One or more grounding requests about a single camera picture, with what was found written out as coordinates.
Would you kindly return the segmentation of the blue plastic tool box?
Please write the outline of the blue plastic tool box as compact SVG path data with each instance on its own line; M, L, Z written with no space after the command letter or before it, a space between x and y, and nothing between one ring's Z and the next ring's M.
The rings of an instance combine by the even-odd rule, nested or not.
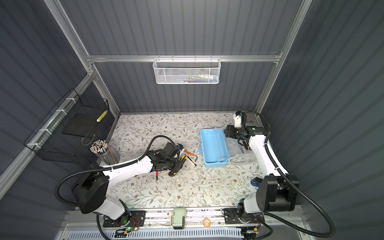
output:
M226 167L230 163L230 154L223 129L202 129L200 134L200 153L203 155L205 167L208 169Z

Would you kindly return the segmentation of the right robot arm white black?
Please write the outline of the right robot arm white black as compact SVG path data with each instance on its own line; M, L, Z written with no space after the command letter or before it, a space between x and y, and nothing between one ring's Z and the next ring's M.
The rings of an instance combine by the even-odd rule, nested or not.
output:
M262 171L261 177L251 180L257 192L238 203L237 215L241 221L246 222L251 214L291 212L295 209L298 191L283 176L296 187L299 180L290 176L278 160L272 160L276 155L269 141L270 132L267 120L254 111L237 111L234 124L224 130L226 137L237 140L240 146L255 155Z

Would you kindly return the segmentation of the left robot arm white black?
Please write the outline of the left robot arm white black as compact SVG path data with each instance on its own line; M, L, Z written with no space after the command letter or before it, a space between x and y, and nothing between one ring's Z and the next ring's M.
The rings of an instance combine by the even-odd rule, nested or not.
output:
M72 192L83 214L96 213L117 220L129 214L122 200L108 194L111 187L132 177L151 172L169 171L173 177L182 168L183 145L167 143L163 149L149 150L139 160L110 166L110 170L81 174Z

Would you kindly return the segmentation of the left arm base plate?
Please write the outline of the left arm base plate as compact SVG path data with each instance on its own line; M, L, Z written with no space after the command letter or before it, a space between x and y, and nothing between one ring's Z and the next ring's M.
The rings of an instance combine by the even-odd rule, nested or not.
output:
M143 227L146 219L146 211L130 211L130 213L124 213L116 220L112 220L109 217L104 216L103 227L104 228L136 228Z

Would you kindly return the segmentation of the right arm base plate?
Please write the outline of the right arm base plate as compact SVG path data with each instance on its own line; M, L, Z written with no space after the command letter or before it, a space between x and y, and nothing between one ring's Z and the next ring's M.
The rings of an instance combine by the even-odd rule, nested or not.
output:
M236 208L224 208L221 210L227 225L235 224L261 224L265 221L262 213L238 213Z

